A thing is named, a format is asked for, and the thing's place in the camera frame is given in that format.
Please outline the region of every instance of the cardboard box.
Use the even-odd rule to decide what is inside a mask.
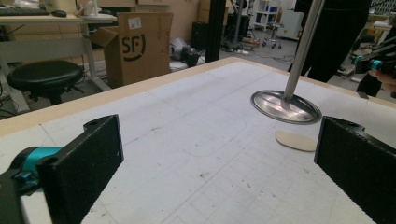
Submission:
[[[111,88],[170,73],[172,19],[169,12],[119,13],[119,26],[95,32],[91,41],[104,48]]]
[[[225,12],[224,12],[224,22],[223,25],[227,25],[228,18],[228,8],[233,7],[230,1],[225,2]],[[210,13],[210,0],[201,0],[198,10],[198,21],[209,23],[209,13]]]
[[[137,0],[138,5],[154,5],[154,6],[169,6],[174,3],[173,0]]]

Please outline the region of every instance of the floor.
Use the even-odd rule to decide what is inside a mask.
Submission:
[[[262,41],[265,37],[269,37],[270,35],[262,31],[255,31],[254,36]],[[259,46],[255,48],[251,48],[251,46],[248,46],[248,48],[245,48],[247,54],[237,53],[237,52],[227,52],[221,50],[219,53],[219,58],[223,59],[227,57],[239,57],[249,61],[253,61],[255,63],[262,63],[280,70],[287,71],[288,68],[290,67],[290,64],[294,60],[297,41],[289,40],[289,39],[281,39],[280,42],[282,46],[281,49],[279,49],[278,47],[272,49],[270,45],[267,45],[266,47]],[[106,80],[106,67],[104,62],[98,62],[96,64],[96,72],[98,76],[102,77],[103,80]],[[363,75],[356,75],[356,74],[349,77],[335,75],[329,81],[329,83],[338,87],[355,91],[359,83],[356,81],[352,81],[352,78],[355,80],[362,78],[362,76]],[[100,91],[89,80],[81,80],[77,84],[77,87],[82,89],[84,92],[82,93],[79,91],[70,91],[64,93],[62,96],[64,102],[68,102],[77,98],[82,98],[88,95],[96,94],[97,92]],[[47,99],[39,99],[38,102],[34,102],[31,99],[29,99],[28,92],[25,92],[24,95],[32,111],[50,106],[50,102]],[[389,93],[385,91],[380,91],[377,97],[396,103],[396,99],[391,98]],[[0,119],[6,119],[15,116],[14,115],[15,110],[9,97],[6,97],[3,94],[3,96],[0,96],[0,102],[1,102]]]

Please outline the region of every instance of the stool leg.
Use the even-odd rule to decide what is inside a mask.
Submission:
[[[60,95],[53,95],[49,98],[49,101],[52,105],[59,105],[62,103],[62,99]]]

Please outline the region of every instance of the shelf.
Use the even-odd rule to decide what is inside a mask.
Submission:
[[[266,14],[266,15],[276,15],[277,12],[269,12],[269,11],[256,11],[256,13]]]

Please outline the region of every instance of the stool cushion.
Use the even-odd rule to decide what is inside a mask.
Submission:
[[[8,84],[20,91],[50,91],[72,87],[83,76],[75,63],[49,61],[28,63],[12,71]]]

